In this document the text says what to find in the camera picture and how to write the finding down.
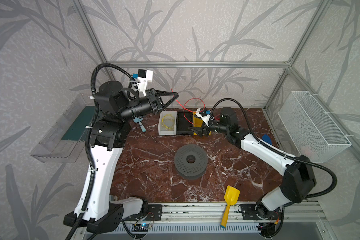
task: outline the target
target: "yellow toy shovel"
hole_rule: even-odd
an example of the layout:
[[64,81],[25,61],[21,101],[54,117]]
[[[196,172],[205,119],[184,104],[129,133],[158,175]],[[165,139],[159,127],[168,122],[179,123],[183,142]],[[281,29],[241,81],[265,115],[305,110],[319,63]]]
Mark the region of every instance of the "yellow toy shovel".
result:
[[227,226],[229,208],[231,205],[235,205],[237,203],[237,199],[239,198],[239,195],[240,195],[240,190],[235,189],[230,185],[227,186],[227,190],[225,191],[225,195],[224,195],[224,199],[225,202],[227,203],[227,206],[225,208],[225,212],[223,215],[223,219],[221,220],[220,227],[225,228]]

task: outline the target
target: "white wire mesh basket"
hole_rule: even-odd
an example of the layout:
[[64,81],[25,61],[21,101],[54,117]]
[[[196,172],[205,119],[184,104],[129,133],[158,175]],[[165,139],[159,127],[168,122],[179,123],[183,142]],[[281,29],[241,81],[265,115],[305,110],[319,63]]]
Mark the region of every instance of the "white wire mesh basket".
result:
[[326,162],[351,146],[328,112],[307,91],[292,91],[279,117],[300,154]]

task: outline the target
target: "green panel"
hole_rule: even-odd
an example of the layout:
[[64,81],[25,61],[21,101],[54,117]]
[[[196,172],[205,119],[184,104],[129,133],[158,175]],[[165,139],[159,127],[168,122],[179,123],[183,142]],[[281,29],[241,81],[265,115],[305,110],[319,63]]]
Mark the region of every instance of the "green panel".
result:
[[85,126],[87,126],[91,122],[94,112],[95,106],[85,106],[81,113],[77,116],[75,121],[72,123],[72,125],[69,127],[69,129],[65,132],[61,140],[83,140],[83,138],[85,137],[85,135],[83,134],[86,130]]

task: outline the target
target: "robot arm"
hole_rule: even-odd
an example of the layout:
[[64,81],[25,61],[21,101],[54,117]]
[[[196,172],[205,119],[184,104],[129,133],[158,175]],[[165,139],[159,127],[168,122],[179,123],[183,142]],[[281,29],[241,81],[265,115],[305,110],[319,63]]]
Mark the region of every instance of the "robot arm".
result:
[[[176,98],[177,93],[157,91],[154,88],[146,89],[147,81],[152,81],[152,71],[139,70],[138,89],[144,96],[131,88],[123,88],[118,81],[109,81],[99,87],[94,94],[95,101],[103,116],[93,125],[89,144],[95,167],[88,168],[84,188],[75,210],[64,217],[64,224],[73,227],[79,214],[84,214],[79,220],[81,226],[86,226],[92,233],[111,232],[116,229],[122,219],[128,216],[147,214],[147,202],[138,197],[130,197],[120,201],[110,201],[109,193],[115,167],[125,145],[125,140],[131,130],[129,120],[149,113],[159,113],[167,108]],[[136,98],[130,101],[126,92]],[[164,103],[163,96],[172,98]],[[91,184],[91,173],[96,171],[93,187],[86,211],[85,197]]]
[[257,214],[260,218],[265,218],[269,211],[274,211],[289,202],[300,203],[316,185],[312,166],[302,163],[309,162],[307,157],[297,158],[262,140],[258,141],[247,129],[238,126],[238,119],[232,108],[222,108],[219,121],[210,115],[206,111],[198,113],[197,116],[203,120],[203,125],[190,129],[199,136],[208,135],[210,131],[224,133],[231,144],[254,154],[283,176],[282,184],[257,202]]

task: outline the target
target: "black mounting plate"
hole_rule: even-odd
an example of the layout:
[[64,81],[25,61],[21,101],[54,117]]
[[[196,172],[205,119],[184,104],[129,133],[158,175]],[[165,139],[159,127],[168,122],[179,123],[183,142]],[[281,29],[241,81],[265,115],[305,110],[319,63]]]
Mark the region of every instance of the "black mounting plate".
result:
[[[161,214],[162,214],[163,205],[161,204],[148,204],[148,212],[153,213],[148,214],[146,220],[154,220],[159,221],[161,220]],[[127,218],[125,218],[125,221],[135,221],[137,219],[141,218],[141,215],[131,215]]]
[[243,220],[271,220],[271,219],[277,220],[278,214],[279,214],[279,216],[281,215],[281,210],[278,207],[277,209],[275,209],[275,211],[269,211],[267,213],[267,218],[261,219],[256,215],[255,206],[256,206],[256,203],[239,205],[238,209],[241,212],[241,214],[243,215]]

